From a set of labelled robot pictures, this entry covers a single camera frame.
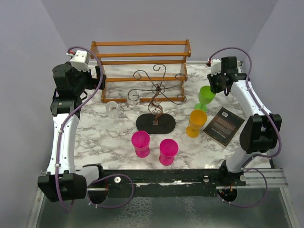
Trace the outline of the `metal wine glass rack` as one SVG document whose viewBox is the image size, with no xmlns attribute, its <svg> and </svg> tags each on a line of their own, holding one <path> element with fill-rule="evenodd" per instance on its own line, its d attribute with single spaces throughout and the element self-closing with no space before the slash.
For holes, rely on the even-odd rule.
<svg viewBox="0 0 304 228">
<path fill-rule="evenodd" d="M 182 73 L 177 73 L 174 76 L 174 79 L 179 80 L 180 83 L 175 86 L 167 87 L 163 84 L 167 71 L 166 66 L 164 64 L 157 63 L 154 64 L 153 70 L 157 72 L 161 69 L 161 67 L 164 67 L 164 73 L 161 79 L 158 80 L 158 83 L 154 83 L 148 73 L 144 70 L 136 70 L 133 73 L 133 78 L 135 80 L 141 80 L 141 72 L 145 73 L 149 81 L 152 83 L 151 89 L 148 90 L 149 92 L 153 93 L 152 98 L 149 100 L 148 113 L 142 114 L 136 119 L 137 130 L 146 131 L 148 134 L 169 134 L 175 129 L 176 121 L 174 117 L 163 112 L 163 107 L 161 106 L 162 98 L 175 105 L 183 105 L 187 101 L 187 97 L 183 91 L 177 94 L 177 101 L 174 101 L 172 98 L 165 95 L 165 92 L 169 89 L 176 87 L 183 88 L 184 80 L 182 78 L 185 75 Z"/>
</svg>

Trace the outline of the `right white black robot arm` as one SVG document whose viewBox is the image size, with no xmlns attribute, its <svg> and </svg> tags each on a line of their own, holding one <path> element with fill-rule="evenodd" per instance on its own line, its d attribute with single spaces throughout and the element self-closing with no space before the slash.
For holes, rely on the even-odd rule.
<svg viewBox="0 0 304 228">
<path fill-rule="evenodd" d="M 238 71 L 236 57 L 209 60 L 209 80 L 212 93 L 232 93 L 241 105 L 247 122 L 240 133 L 238 150 L 219 169 L 218 180 L 228 186 L 237 180 L 243 169 L 255 158 L 266 153 L 281 141 L 282 118 L 267 109 L 254 91 L 249 77 Z"/>
</svg>

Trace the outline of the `green plastic wine glass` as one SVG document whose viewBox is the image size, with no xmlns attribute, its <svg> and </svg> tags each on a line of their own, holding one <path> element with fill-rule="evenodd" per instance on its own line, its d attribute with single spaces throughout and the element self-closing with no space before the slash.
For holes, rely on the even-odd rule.
<svg viewBox="0 0 304 228">
<path fill-rule="evenodd" d="M 209 85 L 203 86 L 199 91 L 199 103 L 194 106 L 194 109 L 207 112 L 206 105 L 211 103 L 214 97 L 215 94 L 211 91 L 211 87 Z"/>
</svg>

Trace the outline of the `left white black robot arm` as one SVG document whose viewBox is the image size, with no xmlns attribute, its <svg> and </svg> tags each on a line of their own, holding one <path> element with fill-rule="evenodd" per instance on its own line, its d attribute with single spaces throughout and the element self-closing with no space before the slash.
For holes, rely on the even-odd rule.
<svg viewBox="0 0 304 228">
<path fill-rule="evenodd" d="M 74 161 L 80 106 L 88 101 L 87 97 L 81 98 L 81 94 L 105 88 L 106 75 L 99 66 L 95 66 L 95 71 L 97 77 L 93 78 L 91 70 L 79 71 L 70 62 L 52 70 L 56 84 L 50 106 L 54 124 L 53 147 L 46 174 L 38 178 L 38 187 L 51 202 L 83 199 L 88 185 L 98 188 L 104 184 L 100 164 L 76 170 Z"/>
</svg>

